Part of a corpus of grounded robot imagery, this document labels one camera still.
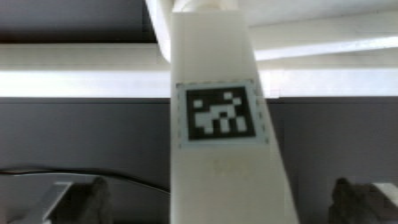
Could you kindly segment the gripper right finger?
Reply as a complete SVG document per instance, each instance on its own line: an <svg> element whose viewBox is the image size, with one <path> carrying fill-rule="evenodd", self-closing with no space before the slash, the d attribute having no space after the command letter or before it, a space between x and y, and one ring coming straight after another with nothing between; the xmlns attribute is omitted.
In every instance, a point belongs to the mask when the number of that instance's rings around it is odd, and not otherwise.
<svg viewBox="0 0 398 224"><path fill-rule="evenodd" d="M398 186L336 180L329 224L398 224Z"/></svg>

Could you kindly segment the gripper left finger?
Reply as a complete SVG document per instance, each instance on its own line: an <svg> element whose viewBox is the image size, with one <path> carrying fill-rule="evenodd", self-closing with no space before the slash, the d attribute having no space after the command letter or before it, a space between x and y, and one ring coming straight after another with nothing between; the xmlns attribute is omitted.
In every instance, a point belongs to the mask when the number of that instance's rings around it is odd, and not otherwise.
<svg viewBox="0 0 398 224"><path fill-rule="evenodd" d="M23 224L114 224L105 179L96 177L89 183L57 182Z"/></svg>

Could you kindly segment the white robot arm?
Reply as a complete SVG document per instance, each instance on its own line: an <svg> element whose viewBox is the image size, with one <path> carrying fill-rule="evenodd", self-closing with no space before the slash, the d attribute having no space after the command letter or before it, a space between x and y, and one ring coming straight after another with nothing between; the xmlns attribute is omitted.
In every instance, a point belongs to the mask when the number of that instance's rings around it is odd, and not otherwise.
<svg viewBox="0 0 398 224"><path fill-rule="evenodd" d="M110 212L107 178L117 179L172 196L172 190L139 177L110 170L0 169L0 176L92 176L89 183L55 182L25 217L7 224L115 224ZM398 224L398 186L336 180L327 224Z"/></svg>

